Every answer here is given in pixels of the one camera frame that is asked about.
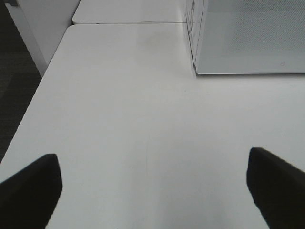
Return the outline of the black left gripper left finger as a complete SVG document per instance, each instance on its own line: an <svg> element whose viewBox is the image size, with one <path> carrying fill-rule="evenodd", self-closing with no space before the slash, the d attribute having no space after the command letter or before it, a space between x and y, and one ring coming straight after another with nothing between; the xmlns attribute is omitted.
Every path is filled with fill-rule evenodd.
<svg viewBox="0 0 305 229"><path fill-rule="evenodd" d="M0 227L44 229L58 203L62 179L56 154L45 154L0 184Z"/></svg>

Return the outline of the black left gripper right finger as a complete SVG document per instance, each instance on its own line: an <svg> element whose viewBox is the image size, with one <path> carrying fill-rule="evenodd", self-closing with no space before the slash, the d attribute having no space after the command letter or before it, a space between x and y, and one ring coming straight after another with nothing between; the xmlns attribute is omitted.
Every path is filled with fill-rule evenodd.
<svg viewBox="0 0 305 229"><path fill-rule="evenodd" d="M249 153L246 183L271 229L305 227L305 173L259 147Z"/></svg>

